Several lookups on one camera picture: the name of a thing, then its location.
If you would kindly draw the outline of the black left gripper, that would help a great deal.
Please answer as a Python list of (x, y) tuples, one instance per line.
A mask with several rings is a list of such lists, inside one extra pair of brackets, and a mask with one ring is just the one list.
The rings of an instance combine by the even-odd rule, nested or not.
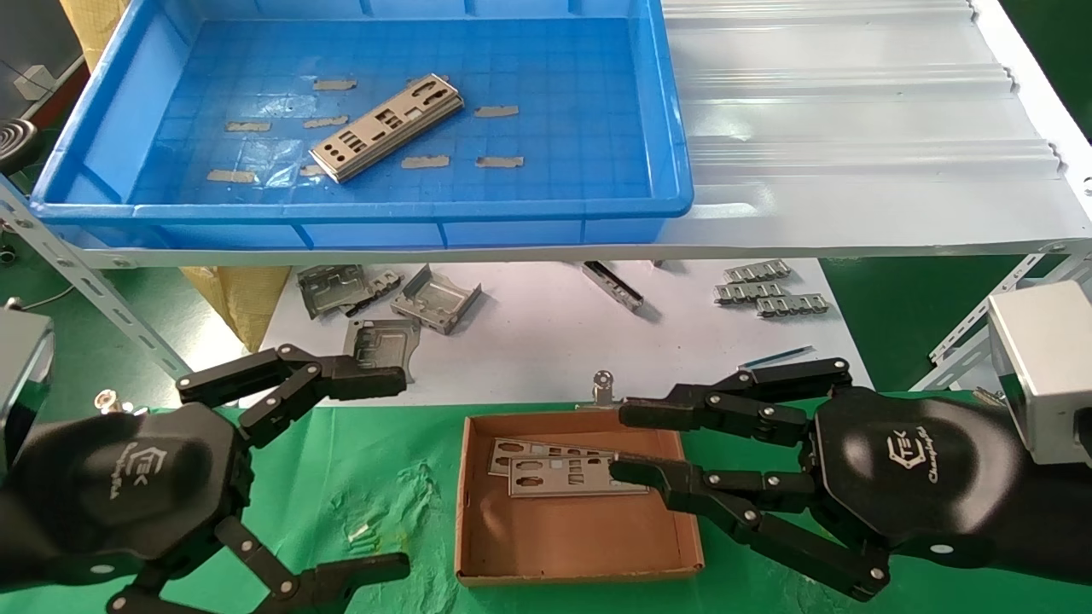
[[(262, 350), (185, 374), (186, 408), (103, 414), (38, 430), (40, 564), (49, 585), (136, 579), (108, 613), (206, 613), (161, 598), (169, 582), (222, 547), (268, 587), (253, 613), (344, 613), (358, 589), (410, 576), (410, 556), (382, 554), (292, 574), (239, 517), (263, 448), (324, 399), (396, 397), (402, 367), (365, 367), (351, 355), (317, 356), (295, 345)], [(237, 429), (214, 409), (262, 392)]]

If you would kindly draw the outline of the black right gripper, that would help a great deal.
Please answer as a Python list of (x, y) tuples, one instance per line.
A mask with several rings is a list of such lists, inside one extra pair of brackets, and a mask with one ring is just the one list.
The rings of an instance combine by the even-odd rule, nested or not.
[[(677, 383), (663, 399), (625, 397), (618, 420), (794, 447), (810, 420), (792, 402), (848, 385), (842, 358), (741, 369), (712, 385)], [(616, 457), (608, 469), (658, 492), (670, 512), (705, 517), (738, 544), (859, 602), (890, 583), (889, 553), (1005, 566), (1025, 544), (1025, 447), (1001, 408), (850, 388), (816, 408), (809, 444), (816, 477), (652, 457)]]

